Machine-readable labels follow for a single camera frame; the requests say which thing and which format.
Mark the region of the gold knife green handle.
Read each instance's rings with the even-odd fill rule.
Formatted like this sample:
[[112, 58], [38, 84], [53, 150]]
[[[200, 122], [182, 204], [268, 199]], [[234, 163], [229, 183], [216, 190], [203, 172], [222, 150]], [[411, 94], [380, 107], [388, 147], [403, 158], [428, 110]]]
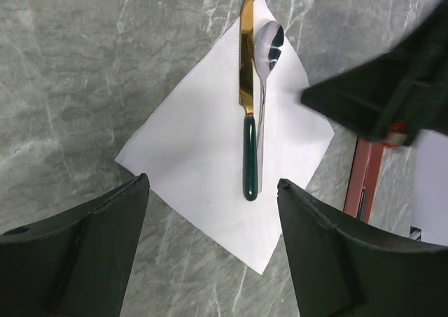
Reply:
[[243, 194], [252, 202], [258, 196], [256, 119], [253, 92], [253, 0], [243, 0], [239, 16], [239, 105], [243, 107]]

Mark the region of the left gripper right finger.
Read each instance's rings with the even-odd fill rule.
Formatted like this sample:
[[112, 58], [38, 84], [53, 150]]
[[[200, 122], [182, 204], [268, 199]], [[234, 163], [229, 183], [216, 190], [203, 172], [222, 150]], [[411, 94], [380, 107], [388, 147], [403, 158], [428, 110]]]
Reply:
[[278, 209], [301, 316], [446, 316], [447, 248], [361, 222], [293, 182]]

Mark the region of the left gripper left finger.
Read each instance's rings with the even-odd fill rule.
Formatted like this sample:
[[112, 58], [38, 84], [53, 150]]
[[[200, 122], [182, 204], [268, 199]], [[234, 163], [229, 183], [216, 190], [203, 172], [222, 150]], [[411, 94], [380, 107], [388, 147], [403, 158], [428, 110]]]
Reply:
[[119, 316], [148, 206], [141, 174], [1, 235], [2, 316]]

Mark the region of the white paper napkin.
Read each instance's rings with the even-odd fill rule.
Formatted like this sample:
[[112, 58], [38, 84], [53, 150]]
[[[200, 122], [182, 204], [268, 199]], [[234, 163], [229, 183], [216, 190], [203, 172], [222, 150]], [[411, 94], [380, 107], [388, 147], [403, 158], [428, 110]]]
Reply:
[[277, 184], [305, 188], [333, 138], [330, 123], [300, 103], [307, 74], [284, 43], [267, 81], [262, 190], [242, 191], [239, 24], [234, 23], [172, 90], [116, 157], [199, 230], [258, 273], [281, 234]]

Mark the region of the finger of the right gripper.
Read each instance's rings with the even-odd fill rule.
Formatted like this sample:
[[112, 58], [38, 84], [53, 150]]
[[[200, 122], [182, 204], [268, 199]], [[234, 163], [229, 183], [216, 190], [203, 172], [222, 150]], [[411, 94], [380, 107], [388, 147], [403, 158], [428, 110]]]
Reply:
[[388, 52], [302, 91], [301, 102], [370, 142], [447, 134], [447, 0]]

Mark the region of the silver spoon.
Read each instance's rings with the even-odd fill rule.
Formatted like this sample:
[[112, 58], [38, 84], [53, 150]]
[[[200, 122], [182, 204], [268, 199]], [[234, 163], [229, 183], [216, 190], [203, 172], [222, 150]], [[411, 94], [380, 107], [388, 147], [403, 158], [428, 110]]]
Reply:
[[257, 158], [258, 158], [258, 192], [263, 187], [263, 159], [264, 159], [264, 128], [265, 128], [265, 104], [267, 95], [267, 79], [282, 53], [284, 44], [283, 27], [275, 20], [266, 22], [255, 38], [254, 64], [260, 80], [260, 107], [257, 133]]

